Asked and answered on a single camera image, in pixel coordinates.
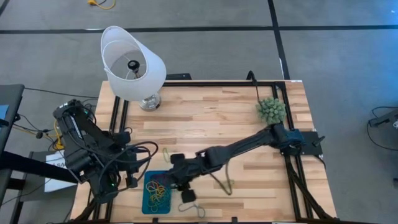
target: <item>succulent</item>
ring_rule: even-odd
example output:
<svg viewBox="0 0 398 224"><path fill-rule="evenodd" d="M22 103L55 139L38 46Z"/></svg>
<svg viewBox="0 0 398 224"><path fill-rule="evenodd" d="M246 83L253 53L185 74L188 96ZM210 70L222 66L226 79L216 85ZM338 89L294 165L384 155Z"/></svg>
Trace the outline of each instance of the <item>succulent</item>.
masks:
<svg viewBox="0 0 398 224"><path fill-rule="evenodd" d="M285 104L271 97L260 101L256 108L259 118L268 125L283 122L286 116Z"/></svg>

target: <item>table lamp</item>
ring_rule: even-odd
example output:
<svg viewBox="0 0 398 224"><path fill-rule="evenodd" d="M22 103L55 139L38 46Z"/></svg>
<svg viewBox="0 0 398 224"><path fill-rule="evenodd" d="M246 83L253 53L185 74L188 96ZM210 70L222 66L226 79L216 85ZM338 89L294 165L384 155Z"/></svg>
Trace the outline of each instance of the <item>table lamp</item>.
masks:
<svg viewBox="0 0 398 224"><path fill-rule="evenodd" d="M142 54L144 62L128 58L126 54L131 52ZM140 107L146 111L156 110L160 106L158 91L166 79L166 67L159 56L117 26L104 30L101 38L101 54L104 70L116 96L127 101L139 101ZM115 62L123 57L128 68L127 74L113 73ZM143 74L139 71L140 65L146 66Z"/></svg>

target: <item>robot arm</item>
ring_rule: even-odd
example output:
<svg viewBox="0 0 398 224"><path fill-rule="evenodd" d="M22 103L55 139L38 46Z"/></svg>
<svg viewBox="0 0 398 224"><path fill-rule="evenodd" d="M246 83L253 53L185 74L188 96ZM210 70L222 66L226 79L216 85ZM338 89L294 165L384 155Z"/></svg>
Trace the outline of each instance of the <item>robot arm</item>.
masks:
<svg viewBox="0 0 398 224"><path fill-rule="evenodd" d="M100 130L93 121L95 117L92 112L77 100L59 106L53 116L63 135L65 166L80 184L90 183L96 202L106 203L117 196L121 181L119 171L126 171L129 188L137 187L137 179L132 174L143 165L143 162L135 162L136 153L142 151L126 149L130 141L129 133L114 134ZM131 162L113 162L105 167L123 149L126 152L118 159Z"/></svg>
<svg viewBox="0 0 398 224"><path fill-rule="evenodd" d="M196 196L190 190L189 182L220 170L231 158L259 146L298 151L298 146L303 144L304 139L299 130L286 131L282 124L274 124L228 146L213 146L198 151L191 159L186 159L184 154L174 154L170 159L174 166L167 175L171 178L172 187L182 191L183 202L192 202Z"/></svg>

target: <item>yellow cable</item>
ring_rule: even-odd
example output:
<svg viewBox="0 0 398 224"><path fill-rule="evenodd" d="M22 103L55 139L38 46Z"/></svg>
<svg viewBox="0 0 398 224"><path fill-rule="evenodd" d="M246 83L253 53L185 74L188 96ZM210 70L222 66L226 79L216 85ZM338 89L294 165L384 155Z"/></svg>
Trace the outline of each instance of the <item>yellow cable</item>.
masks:
<svg viewBox="0 0 398 224"><path fill-rule="evenodd" d="M56 150L62 150L62 149L64 149L64 146L61 143L61 137L60 137L60 134L58 133L57 124L58 124L57 120L54 120L54 131L55 131L55 134L58 139L58 142L55 145L55 148L56 148Z"/></svg>
<svg viewBox="0 0 398 224"><path fill-rule="evenodd" d="M22 129L22 128L18 128L18 127L15 127L15 126L13 126L12 128L15 128L15 129L17 129L18 131L22 131L22 132L25 132L25 133L27 133L27 134L31 134L31 135L33 135L33 136L36 136L36 134L33 133L33 132L31 132L31 131L27 131L27 130L24 130L24 129ZM45 137L45 138L47 138L48 140L52 141L52 139L50 138L50 136L51 136L51 135L46 135L46 136L43 136L43 137Z"/></svg>
<svg viewBox="0 0 398 224"><path fill-rule="evenodd" d="M98 7L101 8L101 9L108 10L108 9L112 9L112 8L116 5L116 0L113 0L113 4L112 4L112 6L110 6L110 7L103 7L103 6L100 6L100 5L97 3L96 0L88 0L88 4L96 5L96 6L98 6Z"/></svg>
<svg viewBox="0 0 398 224"><path fill-rule="evenodd" d="M57 136L58 142L61 142L61 138L60 138L60 135L59 135L58 130L57 130L57 124L58 124L57 120L54 120L54 131L55 131L55 134Z"/></svg>

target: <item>gray carpet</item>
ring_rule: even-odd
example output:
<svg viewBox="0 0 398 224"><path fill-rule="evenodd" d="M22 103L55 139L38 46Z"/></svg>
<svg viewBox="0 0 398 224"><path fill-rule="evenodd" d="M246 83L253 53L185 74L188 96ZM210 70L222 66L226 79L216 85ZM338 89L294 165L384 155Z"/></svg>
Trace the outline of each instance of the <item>gray carpet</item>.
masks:
<svg viewBox="0 0 398 224"><path fill-rule="evenodd" d="M398 24L398 4L387 0L274 0L280 26ZM10 0L0 30L137 27L271 26L267 1L116 0L103 11L86 1ZM282 79L273 31L163 32L132 34L163 58L168 73L196 79ZM338 216L344 220L396 223L398 152L374 146L366 122L376 106L398 106L398 30L282 31L291 79L303 80L322 146ZM101 34L0 34L2 84L98 95L106 79ZM52 126L52 111L70 97L26 90L20 113L39 128ZM388 110L379 110L384 114ZM372 137L398 148L391 126ZM6 150L27 156L49 142L13 131ZM7 200L16 191L7 191ZM24 205L20 223L61 222L73 194ZM9 222L13 204L1 207Z"/></svg>

